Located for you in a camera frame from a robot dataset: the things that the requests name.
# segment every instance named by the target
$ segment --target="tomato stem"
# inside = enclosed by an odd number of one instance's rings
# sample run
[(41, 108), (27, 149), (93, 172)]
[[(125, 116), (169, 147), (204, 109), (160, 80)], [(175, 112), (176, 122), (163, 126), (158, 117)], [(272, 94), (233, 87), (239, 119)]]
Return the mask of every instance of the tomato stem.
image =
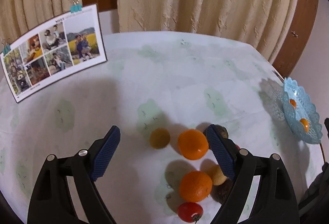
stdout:
[(201, 215), (200, 214), (196, 214), (192, 217), (192, 220), (195, 221), (195, 223), (197, 223), (201, 218)]

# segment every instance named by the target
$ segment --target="binder clip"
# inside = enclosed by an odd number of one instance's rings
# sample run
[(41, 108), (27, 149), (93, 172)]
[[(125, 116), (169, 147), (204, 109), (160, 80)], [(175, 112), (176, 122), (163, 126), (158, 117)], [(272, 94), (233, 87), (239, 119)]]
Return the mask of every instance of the binder clip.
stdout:
[(82, 11), (82, 4), (79, 4), (80, 0), (73, 0), (74, 5), (70, 7), (71, 13)]
[(5, 56), (6, 54), (8, 54), (10, 52), (10, 38), (7, 39), (7, 41), (5, 39), (2, 40), (2, 44), (3, 44), (3, 56)]

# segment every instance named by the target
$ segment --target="table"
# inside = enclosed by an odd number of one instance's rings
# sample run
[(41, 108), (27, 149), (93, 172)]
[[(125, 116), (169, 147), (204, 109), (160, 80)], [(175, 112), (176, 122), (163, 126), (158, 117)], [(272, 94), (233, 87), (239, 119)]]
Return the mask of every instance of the table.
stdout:
[[(297, 141), (290, 132), (278, 100), (282, 83), (250, 45), (176, 32), (103, 39), (106, 63), (19, 104), (6, 81), (0, 83), (0, 189), (23, 221), (47, 155), (72, 156), (104, 137), (112, 125), (121, 129), (121, 142), (96, 186), (118, 224), (181, 223), (171, 209), (181, 203), (175, 191), (179, 180), (187, 171), (207, 169), (215, 161), (211, 151), (198, 161), (177, 152), (177, 136), (187, 128), (221, 124), (253, 155), (280, 154), (298, 200), (321, 172), (320, 146)], [(158, 127), (171, 133), (166, 149), (148, 144)], [(74, 182), (68, 181), (84, 220)], [(258, 181), (255, 177), (240, 220), (250, 214)], [(220, 204), (211, 197), (200, 204), (205, 214), (199, 223), (210, 223)]]

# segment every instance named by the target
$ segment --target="calendar page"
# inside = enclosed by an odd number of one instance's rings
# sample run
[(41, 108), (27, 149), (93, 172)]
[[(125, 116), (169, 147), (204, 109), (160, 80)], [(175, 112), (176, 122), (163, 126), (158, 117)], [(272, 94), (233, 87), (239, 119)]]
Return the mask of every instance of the calendar page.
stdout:
[(106, 62), (96, 5), (30, 30), (0, 54), (16, 102), (73, 73)]

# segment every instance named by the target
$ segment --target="yellow potato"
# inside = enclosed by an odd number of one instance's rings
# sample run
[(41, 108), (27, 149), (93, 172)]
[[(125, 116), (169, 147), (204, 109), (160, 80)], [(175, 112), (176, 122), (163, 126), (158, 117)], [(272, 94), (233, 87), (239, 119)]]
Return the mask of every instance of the yellow potato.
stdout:
[(214, 186), (223, 184), (227, 179), (227, 176), (223, 174), (223, 171), (219, 165), (213, 166), (209, 170), (208, 175), (211, 177)]

